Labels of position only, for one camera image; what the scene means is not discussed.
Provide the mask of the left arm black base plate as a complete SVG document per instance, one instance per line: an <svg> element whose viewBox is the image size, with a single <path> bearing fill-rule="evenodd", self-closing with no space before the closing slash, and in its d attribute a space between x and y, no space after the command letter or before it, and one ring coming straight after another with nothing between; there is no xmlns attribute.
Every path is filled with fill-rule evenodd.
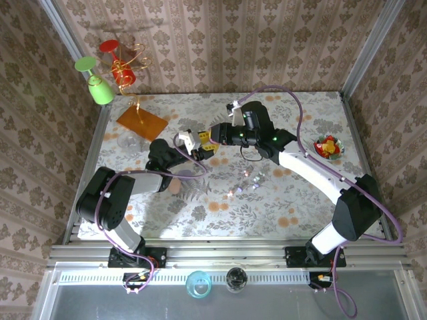
<svg viewBox="0 0 427 320"><path fill-rule="evenodd" d="M165 247L141 247L137 249L135 254L143 255L150 259L156 269L165 268L166 266L167 249ZM150 268L145 259L131 257L118 251L115 247L109 252L107 266L109 268Z"/></svg>

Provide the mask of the blue glass cup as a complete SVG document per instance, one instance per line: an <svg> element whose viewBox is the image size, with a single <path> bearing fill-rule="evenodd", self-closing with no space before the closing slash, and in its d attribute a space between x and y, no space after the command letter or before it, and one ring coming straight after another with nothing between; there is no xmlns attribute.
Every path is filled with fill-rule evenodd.
<svg viewBox="0 0 427 320"><path fill-rule="evenodd" d="M204 271L194 271L188 275L185 287L190 297L203 299L211 291L211 277Z"/></svg>

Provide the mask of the green plastic wine glass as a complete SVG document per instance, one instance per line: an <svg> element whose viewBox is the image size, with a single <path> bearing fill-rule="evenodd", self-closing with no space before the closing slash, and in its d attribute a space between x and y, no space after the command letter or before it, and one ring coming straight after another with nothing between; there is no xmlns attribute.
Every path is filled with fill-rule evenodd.
<svg viewBox="0 0 427 320"><path fill-rule="evenodd" d="M75 62L75 69L81 73L87 72L87 86L93 100L98 105L107 105L115 98L115 93L109 83L100 75L93 72L96 65L94 57L82 57Z"/></svg>

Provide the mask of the left black connector block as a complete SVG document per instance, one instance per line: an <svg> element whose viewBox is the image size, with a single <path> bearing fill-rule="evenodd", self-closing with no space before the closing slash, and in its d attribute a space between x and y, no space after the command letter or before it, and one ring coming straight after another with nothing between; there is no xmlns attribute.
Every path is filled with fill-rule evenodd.
<svg viewBox="0 0 427 320"><path fill-rule="evenodd" d="M123 288L127 294L138 294L153 279L153 271L142 271L140 273L125 273L123 275Z"/></svg>

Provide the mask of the red plastic wine glass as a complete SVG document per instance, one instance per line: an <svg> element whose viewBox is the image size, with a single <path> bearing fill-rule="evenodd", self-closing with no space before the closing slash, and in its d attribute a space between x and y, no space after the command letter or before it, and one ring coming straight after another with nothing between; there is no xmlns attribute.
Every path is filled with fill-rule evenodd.
<svg viewBox="0 0 427 320"><path fill-rule="evenodd" d="M120 87L133 85L136 80L135 74L129 63L116 55L117 49L119 49L119 42L115 39L106 40L99 46L102 53L110 53L112 56L111 73L116 84Z"/></svg>

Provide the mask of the aluminium table edge rail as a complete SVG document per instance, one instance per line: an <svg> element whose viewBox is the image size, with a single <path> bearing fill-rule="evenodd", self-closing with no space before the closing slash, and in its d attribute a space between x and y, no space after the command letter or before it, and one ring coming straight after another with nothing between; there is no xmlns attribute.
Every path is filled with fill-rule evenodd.
<svg viewBox="0 0 427 320"><path fill-rule="evenodd" d="M356 152L357 152L359 160L360 160L360 166L361 166L364 173L367 173L371 176L374 176L373 173L371 172L367 156L364 152L364 146L362 144L362 140L360 138L358 128L356 126L356 122L355 122L354 117L352 115L349 100L343 93L339 93L339 95L340 95L340 99L342 101L344 113L346 114L348 126L349 126L350 132L352 134L352 138L354 141ZM382 214L381 218L379 219L378 224L381 225L382 234L384 236L384 239L388 240L388 241L393 240L394 239L393 234L390 230L390 226L388 224L388 218L387 218L387 216L385 216L385 214Z"/></svg>
<svg viewBox="0 0 427 320"><path fill-rule="evenodd" d="M77 201L79 200L79 197L81 196L87 184L90 182L91 178L93 177L93 173L95 172L98 155L99 155L102 141L103 141L103 136L105 135L105 130L110 119L111 107L112 105L109 104L109 105L104 105L101 108L99 119L97 121L97 125L93 133L93 138L91 140L91 145L87 153L87 159L85 161L83 173L81 174L79 186L77 188L75 199L71 207L71 212L70 212L69 220L67 222L67 227L64 232L64 236L62 240L63 245L67 245L70 242L75 226L81 222L81 217L77 213L77 209L76 209Z"/></svg>

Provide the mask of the aluminium mounting rail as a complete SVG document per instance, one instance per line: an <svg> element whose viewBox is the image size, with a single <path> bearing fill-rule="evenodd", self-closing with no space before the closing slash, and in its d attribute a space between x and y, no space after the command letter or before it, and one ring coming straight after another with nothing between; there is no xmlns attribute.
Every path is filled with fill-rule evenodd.
<svg viewBox="0 0 427 320"><path fill-rule="evenodd" d="M302 246L304 240L260 237L209 237L187 239L147 239L148 247L167 249L169 269L207 267L223 270L237 265L248 269L284 269L285 248ZM71 241L55 245L47 262L49 268L106 267L111 245L107 241ZM350 270L409 269L411 260L402 245L361 239L345 246L344 257Z"/></svg>

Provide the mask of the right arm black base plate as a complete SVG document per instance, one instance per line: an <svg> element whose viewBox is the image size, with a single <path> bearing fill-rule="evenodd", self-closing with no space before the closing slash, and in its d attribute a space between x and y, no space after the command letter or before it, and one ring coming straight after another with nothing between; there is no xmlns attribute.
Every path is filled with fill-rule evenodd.
<svg viewBox="0 0 427 320"><path fill-rule="evenodd" d="M313 262L308 258L306 248L302 246L289 246L284 248L286 266L289 268L314 268L331 267L334 263L336 250L332 250L323 256L318 262Z"/></svg>

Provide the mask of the grey metal shelf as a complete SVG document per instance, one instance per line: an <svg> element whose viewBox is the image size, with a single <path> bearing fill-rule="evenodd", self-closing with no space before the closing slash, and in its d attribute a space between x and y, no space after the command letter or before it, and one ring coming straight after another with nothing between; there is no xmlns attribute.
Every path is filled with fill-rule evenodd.
<svg viewBox="0 0 427 320"><path fill-rule="evenodd" d="M332 293L253 285L240 293L215 286L203 299L183 286L126 294L115 286L61 286L41 320L348 320Z"/></svg>

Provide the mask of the bowl of colourful candies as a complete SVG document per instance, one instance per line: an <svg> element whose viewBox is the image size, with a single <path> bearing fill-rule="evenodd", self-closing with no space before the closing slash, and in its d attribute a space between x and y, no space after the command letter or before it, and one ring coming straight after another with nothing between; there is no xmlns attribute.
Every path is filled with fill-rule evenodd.
<svg viewBox="0 0 427 320"><path fill-rule="evenodd" d="M313 147L321 158L329 161L340 159L346 150L344 143L331 134L319 136L313 142Z"/></svg>

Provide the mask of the floral patterned table cover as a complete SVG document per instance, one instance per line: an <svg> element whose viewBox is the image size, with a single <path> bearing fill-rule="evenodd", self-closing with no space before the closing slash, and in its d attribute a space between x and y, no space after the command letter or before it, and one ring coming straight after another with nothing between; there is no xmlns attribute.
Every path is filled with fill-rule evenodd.
<svg viewBox="0 0 427 320"><path fill-rule="evenodd" d="M173 136L186 129L202 131L223 122L231 122L226 105L246 94L143 95L141 106L165 119L167 127L159 138L170 145ZM338 169L361 177L364 172L356 152L346 114L338 92L296 93L304 118L301 139L307 150L313 142L331 134L345 146L344 155L328 161ZM118 96L111 104L97 167L145 169L149 142L141 139L141 151L129 154L117 144L128 131L117 123L129 107L129 97ZM261 101L268 109L274 127L296 133L299 109L287 93L258 93L248 101ZM334 213L333 203L318 188L289 169L269 160L249 162L239 147L221 146L216 155L203 161L208 174L199 179L180 180L176 195L168 189L130 198L125 219L144 238L181 237L280 237L310 238L326 226Z"/></svg>

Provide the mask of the aluminium frame post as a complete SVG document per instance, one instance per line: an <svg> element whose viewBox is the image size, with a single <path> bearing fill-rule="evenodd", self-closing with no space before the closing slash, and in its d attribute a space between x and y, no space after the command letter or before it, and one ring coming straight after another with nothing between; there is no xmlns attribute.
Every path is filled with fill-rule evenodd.
<svg viewBox="0 0 427 320"><path fill-rule="evenodd" d="M82 58L86 57L86 54L77 42L77 38L73 34L70 25L66 22L65 14L61 12L58 4L56 4L56 0L38 0L38 2L45 10L71 58L75 62L78 62Z"/></svg>
<svg viewBox="0 0 427 320"><path fill-rule="evenodd" d="M344 83L341 90L343 100L348 100L356 90L375 54L378 52L387 36L393 22L404 6L404 2L405 0L386 0L383 9Z"/></svg>

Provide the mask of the clear glass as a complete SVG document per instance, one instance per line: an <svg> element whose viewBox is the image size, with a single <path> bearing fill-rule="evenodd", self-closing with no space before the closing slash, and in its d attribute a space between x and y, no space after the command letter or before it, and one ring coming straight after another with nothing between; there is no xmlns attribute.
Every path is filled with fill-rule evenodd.
<svg viewBox="0 0 427 320"><path fill-rule="evenodd" d="M117 138L118 146L129 154L135 154L141 151L140 141L140 136L135 134L133 131L123 132Z"/></svg>

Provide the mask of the dark clear glass jar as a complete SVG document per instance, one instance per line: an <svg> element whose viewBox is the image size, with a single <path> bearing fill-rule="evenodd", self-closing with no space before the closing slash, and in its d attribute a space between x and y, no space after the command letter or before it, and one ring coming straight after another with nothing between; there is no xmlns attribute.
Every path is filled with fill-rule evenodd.
<svg viewBox="0 0 427 320"><path fill-rule="evenodd" d="M239 267L230 269L226 275L226 286L229 292L241 292L248 282L247 273Z"/></svg>

